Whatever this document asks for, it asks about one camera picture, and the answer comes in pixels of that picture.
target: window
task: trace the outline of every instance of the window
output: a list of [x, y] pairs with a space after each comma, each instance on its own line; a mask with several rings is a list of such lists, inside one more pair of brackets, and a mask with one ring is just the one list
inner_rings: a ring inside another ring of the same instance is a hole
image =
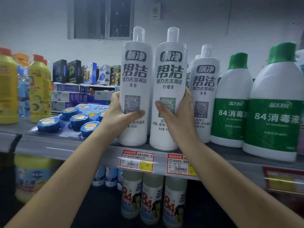
[[134, 0], [73, 0], [76, 39], [131, 39]]

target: window pane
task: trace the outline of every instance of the window pane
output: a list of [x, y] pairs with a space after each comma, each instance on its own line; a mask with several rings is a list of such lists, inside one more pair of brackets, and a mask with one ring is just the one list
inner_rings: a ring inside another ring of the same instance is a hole
[[131, 0], [111, 0], [110, 37], [130, 37]]
[[74, 38], [105, 38], [105, 0], [74, 0]]

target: black box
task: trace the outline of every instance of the black box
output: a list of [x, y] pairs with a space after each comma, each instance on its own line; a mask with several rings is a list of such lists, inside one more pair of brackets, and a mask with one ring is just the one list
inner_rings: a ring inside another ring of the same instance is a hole
[[75, 60], [67, 64], [70, 83], [82, 83], [81, 61]]
[[53, 82], [69, 82], [66, 62], [66, 60], [62, 59], [53, 63]]

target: hand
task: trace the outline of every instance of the hand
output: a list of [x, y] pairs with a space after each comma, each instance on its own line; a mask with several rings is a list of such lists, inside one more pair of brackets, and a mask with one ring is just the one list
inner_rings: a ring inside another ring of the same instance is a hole
[[162, 114], [168, 126], [169, 133], [181, 150], [188, 147], [189, 143], [200, 141], [196, 131], [192, 95], [188, 88], [175, 115], [165, 104], [156, 101], [157, 110]]
[[112, 94], [111, 104], [100, 125], [96, 129], [96, 132], [99, 133], [99, 135], [102, 133], [103, 136], [108, 138], [109, 143], [121, 134], [131, 122], [142, 118], [145, 115], [145, 111], [143, 110], [124, 114], [120, 108], [119, 96], [119, 91]]

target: white bottle cap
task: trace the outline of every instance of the white bottle cap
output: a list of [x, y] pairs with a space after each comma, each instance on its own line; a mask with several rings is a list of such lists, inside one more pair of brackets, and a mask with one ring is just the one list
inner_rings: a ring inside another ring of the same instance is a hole
[[135, 26], [133, 29], [133, 41], [145, 42], [145, 29], [140, 26]]
[[211, 57], [211, 48], [212, 45], [207, 44], [202, 46], [201, 58], [203, 57]]
[[170, 27], [167, 32], [167, 42], [178, 42], [179, 40], [179, 28]]

